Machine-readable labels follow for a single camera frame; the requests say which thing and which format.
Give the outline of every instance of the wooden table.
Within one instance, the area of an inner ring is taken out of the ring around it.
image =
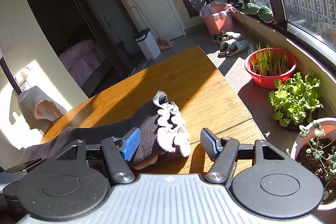
[[[186,122],[192,153],[164,166],[149,166],[143,172],[186,174],[207,172],[212,162],[200,144],[200,131],[207,127],[219,137],[232,137],[252,144],[263,138],[240,98],[223,75],[198,47],[190,48],[117,83],[86,100],[55,120],[41,143],[52,140],[67,126],[94,127],[130,117],[157,90],[180,108]],[[238,162],[236,173],[249,167]]]

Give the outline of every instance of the black pole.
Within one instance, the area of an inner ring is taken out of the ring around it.
[[[1,68],[2,68],[3,72],[5,73],[8,81],[10,82],[13,89],[15,90],[16,94],[19,95],[22,91],[20,90],[20,87],[16,83],[16,81],[15,81],[11,71],[9,70],[9,68],[8,68],[8,66],[7,66],[3,57],[0,58],[0,65],[1,65]]]

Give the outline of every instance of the bed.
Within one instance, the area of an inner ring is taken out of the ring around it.
[[[91,97],[99,83],[112,69],[111,61],[106,57],[92,32],[85,30],[84,26],[79,28],[59,51],[61,53],[58,57],[62,64],[86,96]]]

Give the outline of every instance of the broom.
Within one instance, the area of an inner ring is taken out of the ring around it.
[[[145,13],[141,10],[141,8],[139,7],[139,5],[137,5],[137,3],[135,2],[135,0],[132,0],[134,2],[134,4],[136,5],[136,8],[140,10],[140,12],[142,12],[142,14],[144,15],[144,17],[147,19],[147,21],[149,22],[149,24],[152,26],[152,28],[154,29],[154,31],[156,32],[157,36],[159,37],[157,39],[157,45],[159,46],[160,51],[163,51],[167,48],[171,48],[173,46],[173,42],[171,40],[168,39],[164,39],[162,38],[158,31],[155,29],[155,27],[153,26],[153,24],[149,21],[148,17],[145,15]]]

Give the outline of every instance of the gray gripper housing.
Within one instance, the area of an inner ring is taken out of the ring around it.
[[[31,216],[19,224],[47,224]],[[292,220],[266,219],[248,212],[225,187],[208,184],[198,174],[140,175],[131,184],[115,186],[90,213],[63,224],[323,224],[313,215]]]

